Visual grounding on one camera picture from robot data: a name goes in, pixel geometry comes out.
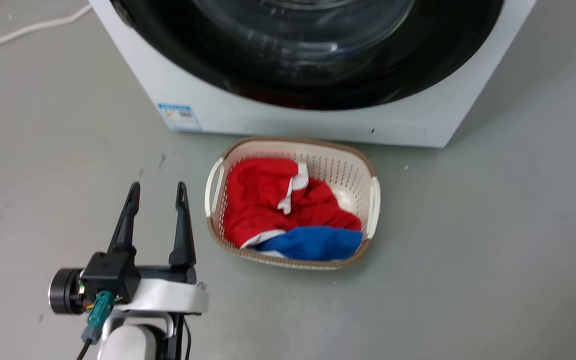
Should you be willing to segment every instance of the washing machine label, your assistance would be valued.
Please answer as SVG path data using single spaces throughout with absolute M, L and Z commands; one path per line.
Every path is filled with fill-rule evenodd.
M 158 103 L 157 107 L 172 130 L 201 132 L 202 126 L 190 106 Z

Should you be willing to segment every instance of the plastic basket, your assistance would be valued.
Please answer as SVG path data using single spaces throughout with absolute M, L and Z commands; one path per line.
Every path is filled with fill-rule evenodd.
M 306 163 L 308 175 L 330 186 L 339 207 L 361 219 L 363 241 L 354 255 L 337 261 L 284 259 L 240 249 L 224 239 L 228 177 L 235 164 L 250 158 L 288 158 Z M 210 234 L 227 252 L 278 267 L 324 271 L 352 264 L 366 253 L 377 229 L 381 202 L 382 193 L 375 170 L 370 160 L 354 148 L 310 139 L 249 137 L 231 146 L 215 162 L 206 183 L 204 207 Z

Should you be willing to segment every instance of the washing machine door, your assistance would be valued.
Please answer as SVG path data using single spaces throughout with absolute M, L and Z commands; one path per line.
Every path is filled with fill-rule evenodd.
M 480 48 L 503 0 L 109 0 L 197 78 L 252 100 L 361 109 L 437 84 Z

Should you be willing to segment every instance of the white washing machine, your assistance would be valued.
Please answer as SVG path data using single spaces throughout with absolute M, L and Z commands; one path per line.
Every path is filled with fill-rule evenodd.
M 90 0 L 172 130 L 443 148 L 537 0 Z

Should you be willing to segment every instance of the gray floor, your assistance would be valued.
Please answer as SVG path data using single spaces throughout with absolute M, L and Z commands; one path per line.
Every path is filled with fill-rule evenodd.
M 0 35 L 83 3 L 0 0 Z M 166 263 L 191 191 L 210 290 L 194 359 L 576 359 L 576 1 L 537 4 L 448 148 L 358 145 L 383 201 L 356 266 L 213 243 L 205 180 L 237 139 L 168 130 L 94 14 L 0 46 L 0 359 L 75 358 L 85 319 L 55 316 L 48 284 L 105 249 L 135 180 L 140 264 Z

